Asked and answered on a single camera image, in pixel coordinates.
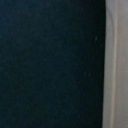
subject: dark teal surface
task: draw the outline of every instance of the dark teal surface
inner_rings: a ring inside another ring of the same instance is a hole
[[[104,0],[0,0],[0,128],[101,128]]]

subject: dark wall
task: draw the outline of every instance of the dark wall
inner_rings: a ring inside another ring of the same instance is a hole
[[[101,128],[104,0],[0,0],[0,128]]]

